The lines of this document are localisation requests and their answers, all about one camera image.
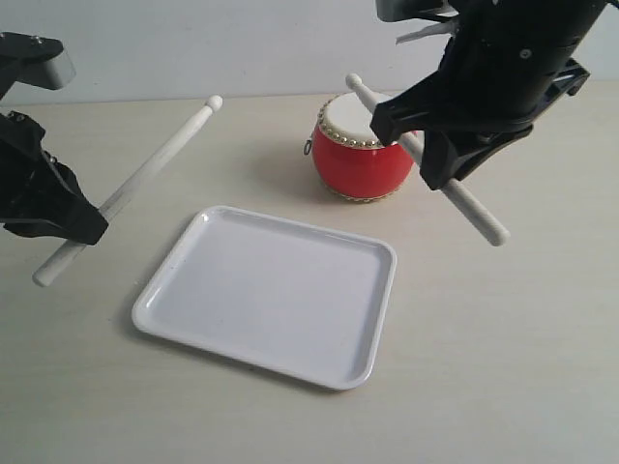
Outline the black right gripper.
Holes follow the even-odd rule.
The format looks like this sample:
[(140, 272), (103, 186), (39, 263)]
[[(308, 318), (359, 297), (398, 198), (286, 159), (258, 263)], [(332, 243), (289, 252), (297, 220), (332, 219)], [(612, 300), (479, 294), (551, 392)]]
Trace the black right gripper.
[(437, 72), (372, 113), (382, 144), (424, 131), (431, 190), (463, 180), (527, 137), (533, 121), (590, 73), (573, 57), (590, 30), (587, 1), (454, 1), (457, 31)]

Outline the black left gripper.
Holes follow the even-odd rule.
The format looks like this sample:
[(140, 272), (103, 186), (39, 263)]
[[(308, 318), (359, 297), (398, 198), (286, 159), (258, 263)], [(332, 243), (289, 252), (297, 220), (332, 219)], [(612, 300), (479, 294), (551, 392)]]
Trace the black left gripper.
[(71, 169), (50, 163), (45, 129), (28, 115), (1, 115), (1, 224), (22, 238), (56, 237), (93, 246), (108, 221)]

